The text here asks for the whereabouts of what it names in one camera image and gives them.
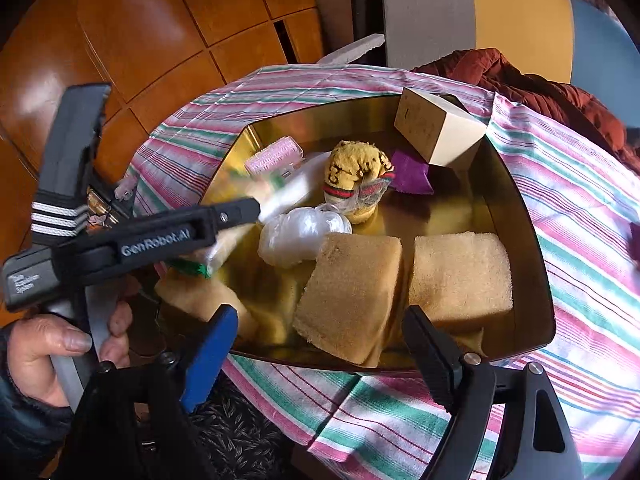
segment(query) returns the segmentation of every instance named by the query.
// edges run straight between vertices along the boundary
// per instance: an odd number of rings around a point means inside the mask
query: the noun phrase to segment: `human hand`
[[[111,361],[118,368],[129,366],[127,329],[133,319],[129,305],[118,302],[109,319],[111,336],[98,352],[100,361]],[[50,355],[77,357],[91,349],[91,336],[52,314],[41,314],[15,323],[7,346],[9,374],[27,397],[51,406],[68,406],[58,382]]]

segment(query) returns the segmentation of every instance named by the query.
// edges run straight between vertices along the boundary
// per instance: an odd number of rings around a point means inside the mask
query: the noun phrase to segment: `white package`
[[[329,204],[299,207],[264,225],[258,255],[270,266],[287,269],[315,260],[327,233],[351,234],[351,223]]]
[[[304,202],[322,184],[324,167],[331,152],[310,156],[293,174],[286,178],[284,186],[266,200],[260,201],[258,222],[266,224],[277,215],[290,211]]]

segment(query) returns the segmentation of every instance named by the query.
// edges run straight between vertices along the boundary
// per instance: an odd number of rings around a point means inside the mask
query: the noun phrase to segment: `cardboard box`
[[[486,126],[446,99],[404,88],[396,129],[429,164],[468,170]]]

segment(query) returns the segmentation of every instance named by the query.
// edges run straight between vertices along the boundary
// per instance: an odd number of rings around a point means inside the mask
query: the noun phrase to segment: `fingernail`
[[[88,352],[93,344],[90,335],[70,328],[65,330],[63,341],[65,348],[71,352]]]

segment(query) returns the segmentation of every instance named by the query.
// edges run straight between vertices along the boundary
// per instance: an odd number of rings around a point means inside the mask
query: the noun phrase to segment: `white stripe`
[[[87,204],[83,204],[76,209],[69,209],[66,207],[58,207],[55,205],[43,204],[42,202],[33,202],[31,207],[45,213],[53,213],[56,215],[72,216],[76,217],[89,209]]]
[[[76,236],[78,233],[82,232],[85,227],[86,222],[84,222],[81,226],[78,226],[78,228],[73,231],[69,231],[67,229],[56,229],[55,227],[48,227],[46,225],[31,224],[31,230],[35,233],[64,237]]]
[[[57,216],[41,215],[40,213],[31,213],[31,220],[34,222],[40,222],[45,224],[53,224],[61,227],[75,228],[82,222],[85,222],[89,215],[87,213],[81,214],[75,220],[67,220],[66,218],[59,218]]]

